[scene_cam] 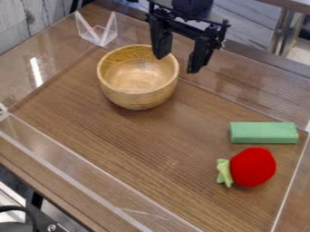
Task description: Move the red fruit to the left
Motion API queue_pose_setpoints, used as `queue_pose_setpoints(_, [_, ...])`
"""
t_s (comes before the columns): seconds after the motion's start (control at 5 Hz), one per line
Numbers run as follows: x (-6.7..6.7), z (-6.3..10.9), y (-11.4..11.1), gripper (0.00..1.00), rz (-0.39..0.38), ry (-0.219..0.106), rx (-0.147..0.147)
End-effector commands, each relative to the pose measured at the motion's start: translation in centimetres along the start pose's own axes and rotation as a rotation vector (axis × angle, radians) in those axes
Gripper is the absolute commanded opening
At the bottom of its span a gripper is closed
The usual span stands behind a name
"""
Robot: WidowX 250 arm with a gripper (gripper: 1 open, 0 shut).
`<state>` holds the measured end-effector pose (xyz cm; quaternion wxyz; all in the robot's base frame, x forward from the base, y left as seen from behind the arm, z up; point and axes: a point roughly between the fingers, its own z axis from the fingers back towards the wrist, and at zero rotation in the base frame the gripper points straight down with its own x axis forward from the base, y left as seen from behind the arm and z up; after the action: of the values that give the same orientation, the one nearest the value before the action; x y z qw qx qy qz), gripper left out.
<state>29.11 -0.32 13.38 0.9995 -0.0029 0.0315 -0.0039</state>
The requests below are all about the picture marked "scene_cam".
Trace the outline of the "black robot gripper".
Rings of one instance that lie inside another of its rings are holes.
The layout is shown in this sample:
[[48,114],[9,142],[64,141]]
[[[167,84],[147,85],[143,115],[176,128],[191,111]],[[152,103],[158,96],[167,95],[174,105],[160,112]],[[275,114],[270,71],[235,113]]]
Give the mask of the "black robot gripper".
[[170,54],[172,33],[190,39],[198,37],[187,63],[187,73],[198,73],[211,59],[214,48],[222,48],[231,23],[214,12],[214,0],[147,1],[147,22],[155,57],[160,60]]

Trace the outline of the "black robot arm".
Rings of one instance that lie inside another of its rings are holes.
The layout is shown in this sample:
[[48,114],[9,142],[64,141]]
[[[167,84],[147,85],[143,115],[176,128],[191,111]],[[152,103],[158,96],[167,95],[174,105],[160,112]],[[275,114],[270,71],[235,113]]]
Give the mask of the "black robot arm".
[[227,19],[211,14],[214,0],[147,0],[147,19],[152,53],[160,60],[172,51],[174,34],[191,39],[194,50],[188,55],[187,73],[198,73],[209,64],[214,50],[221,50]]

